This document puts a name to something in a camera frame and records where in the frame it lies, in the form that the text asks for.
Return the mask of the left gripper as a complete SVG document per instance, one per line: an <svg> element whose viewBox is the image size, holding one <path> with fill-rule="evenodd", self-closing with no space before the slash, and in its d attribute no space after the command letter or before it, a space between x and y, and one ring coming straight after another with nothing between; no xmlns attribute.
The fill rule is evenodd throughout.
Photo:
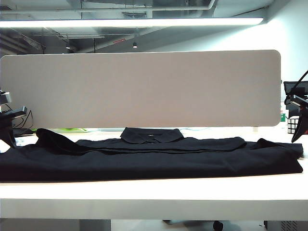
<svg viewBox="0 0 308 231"><path fill-rule="evenodd" d="M27 108L23 106L20 109L10 110L0 114L0 139L10 147L16 147L11 119L23 117L26 113Z"/></svg>

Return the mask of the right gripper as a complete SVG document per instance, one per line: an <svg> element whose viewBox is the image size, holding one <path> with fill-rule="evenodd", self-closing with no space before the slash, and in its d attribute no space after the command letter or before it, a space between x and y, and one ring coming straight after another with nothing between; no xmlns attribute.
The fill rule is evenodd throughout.
<svg viewBox="0 0 308 231"><path fill-rule="evenodd" d="M291 139L291 142L297 141L308 130L308 101L297 95L288 95L284 101L285 105L293 104L297 107L302 107L299 113L299 120L295 133Z"/></svg>

